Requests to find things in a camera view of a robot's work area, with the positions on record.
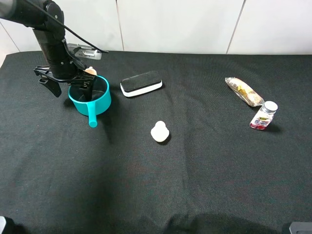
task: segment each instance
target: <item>black fabric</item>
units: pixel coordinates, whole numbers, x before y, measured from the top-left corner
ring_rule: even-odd
[[[112,105],[88,126],[67,96],[38,84],[41,52],[0,69],[0,215],[17,232],[278,233],[312,221],[312,56],[111,52],[88,60]],[[164,87],[135,98],[124,78],[164,70]],[[239,77],[279,106],[266,131],[227,86]],[[171,133],[158,144],[150,131]]]

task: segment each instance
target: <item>black cable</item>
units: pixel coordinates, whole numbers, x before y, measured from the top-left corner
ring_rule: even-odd
[[[54,18],[53,16],[51,16],[49,13],[47,13],[45,10],[41,9],[39,6],[37,6],[36,4],[34,4],[33,2],[31,2],[30,0],[24,0],[25,2],[27,2],[28,4],[32,5],[34,8],[40,10],[42,13],[44,13],[45,15],[47,15],[49,18],[51,18],[55,23],[59,24],[60,26],[62,26],[63,28],[67,29],[70,33],[72,33],[73,35],[75,35],[77,38],[79,38],[80,40],[82,40],[83,42],[87,43],[88,45],[92,46],[93,48],[101,51],[102,53],[108,53],[108,51],[106,50],[101,50],[99,48],[97,48],[95,45],[91,44],[90,42],[88,42],[87,40],[83,39],[81,36],[79,36],[77,33],[75,33],[73,30],[71,30],[69,27],[65,26],[64,24],[62,24],[60,21],[58,21],[56,18]]]

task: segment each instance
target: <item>small glass bottle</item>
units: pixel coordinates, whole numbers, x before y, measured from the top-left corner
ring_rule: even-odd
[[[264,130],[273,120],[274,114],[278,106],[275,102],[266,101],[260,110],[255,114],[252,121],[250,122],[250,127],[257,130]]]

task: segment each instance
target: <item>grout line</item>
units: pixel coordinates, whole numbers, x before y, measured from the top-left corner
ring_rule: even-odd
[[[125,47],[124,47],[124,45],[123,45],[123,37],[122,37],[122,30],[121,30],[121,23],[120,23],[120,17],[119,17],[119,10],[118,10],[118,3],[117,3],[117,0],[116,0],[116,9],[117,9],[119,30],[120,30],[120,36],[121,36],[122,50],[125,51]]]
[[[239,23],[239,20],[240,20],[240,16],[242,15],[242,12],[243,12],[243,10],[244,10],[245,3],[246,3],[246,0],[244,0],[243,5],[242,5],[242,8],[240,9],[240,12],[239,12],[239,15],[238,15],[238,18],[237,18],[237,21],[236,21],[236,25],[235,25],[234,31],[233,31],[232,36],[231,36],[231,39],[230,39],[230,43],[229,43],[228,49],[226,50],[226,54],[228,54],[229,49],[230,49],[230,46],[231,46],[231,44],[232,44],[232,40],[233,40],[233,38],[234,38],[234,34],[235,34],[235,32],[236,32],[236,28],[237,28],[238,23]]]
[[[0,22],[1,26],[4,28],[5,32],[7,33],[7,35],[9,35],[11,41],[14,43],[14,45],[16,46],[17,50],[20,52],[20,49],[18,48],[18,46],[15,44],[15,42],[13,41],[13,39],[11,38],[11,35],[8,33],[8,31],[5,29],[5,27],[3,26],[3,24]]]

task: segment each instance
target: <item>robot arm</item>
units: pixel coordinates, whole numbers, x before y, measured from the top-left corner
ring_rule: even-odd
[[[47,14],[36,7],[54,16],[61,24],[47,17]],[[35,74],[41,76],[39,83],[57,97],[61,94],[59,83],[77,85],[83,90],[86,100],[91,99],[95,76],[85,72],[87,66],[68,50],[65,29],[62,27],[64,14],[55,2],[52,0],[0,0],[0,18],[33,28],[49,64],[49,66],[38,66],[34,69]]]

